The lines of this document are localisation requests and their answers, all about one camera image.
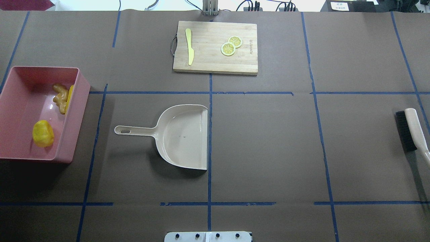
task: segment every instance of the yellow plastic knife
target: yellow plastic knife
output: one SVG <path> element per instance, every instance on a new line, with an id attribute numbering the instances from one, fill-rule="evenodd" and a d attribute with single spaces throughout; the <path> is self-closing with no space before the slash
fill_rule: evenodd
<path id="1" fill-rule="evenodd" d="M 185 29 L 185 36 L 188 44 L 188 65 L 191 65 L 194 60 L 194 50 L 191 48 L 191 30 L 189 28 Z"/>

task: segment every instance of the ginger root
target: ginger root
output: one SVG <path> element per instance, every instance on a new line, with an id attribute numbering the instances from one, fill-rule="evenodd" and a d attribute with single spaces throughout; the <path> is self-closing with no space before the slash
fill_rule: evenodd
<path id="1" fill-rule="evenodd" d="M 54 85 L 52 85 L 52 89 L 58 93 L 54 97 L 53 102 L 55 102 L 57 104 L 58 108 L 60 109 L 60 113 L 65 114 L 66 113 L 67 97 L 69 95 L 69 91 L 67 90 L 67 88 L 64 85 L 62 85 L 60 83 L 55 83 Z"/>

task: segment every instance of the pink plastic bin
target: pink plastic bin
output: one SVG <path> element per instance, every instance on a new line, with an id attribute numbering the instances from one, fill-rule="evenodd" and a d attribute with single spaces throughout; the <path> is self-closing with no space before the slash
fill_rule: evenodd
<path id="1" fill-rule="evenodd" d="M 66 115 L 52 99 L 52 85 L 74 84 Z M 70 163 L 76 147 L 90 84 L 78 68 L 15 66 L 0 94 L 0 159 Z M 40 148 L 33 142 L 34 124 L 45 119 L 54 143 Z"/>

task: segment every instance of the metal clamp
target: metal clamp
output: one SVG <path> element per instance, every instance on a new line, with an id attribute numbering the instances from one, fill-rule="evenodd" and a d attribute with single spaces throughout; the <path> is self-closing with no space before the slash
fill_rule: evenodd
<path id="1" fill-rule="evenodd" d="M 172 39 L 172 42 L 170 43 L 170 53 L 172 53 L 173 57 L 175 56 L 175 52 L 173 52 L 173 41 L 175 39 L 176 39 L 176 46 L 178 46 L 178 34 L 175 34 L 175 36 Z"/>
<path id="2" fill-rule="evenodd" d="M 203 15 L 217 16 L 219 14 L 218 0 L 203 0 L 202 12 Z"/>

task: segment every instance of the wooden cutting board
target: wooden cutting board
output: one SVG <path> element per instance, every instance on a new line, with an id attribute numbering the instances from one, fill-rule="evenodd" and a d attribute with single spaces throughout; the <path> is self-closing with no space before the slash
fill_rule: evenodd
<path id="1" fill-rule="evenodd" d="M 185 29 L 191 29 L 194 61 L 188 65 Z M 242 38 L 243 44 L 232 56 L 221 53 L 221 45 L 230 36 Z M 173 60 L 174 71 L 257 75 L 257 25 L 220 22 L 179 21 L 178 45 Z"/>

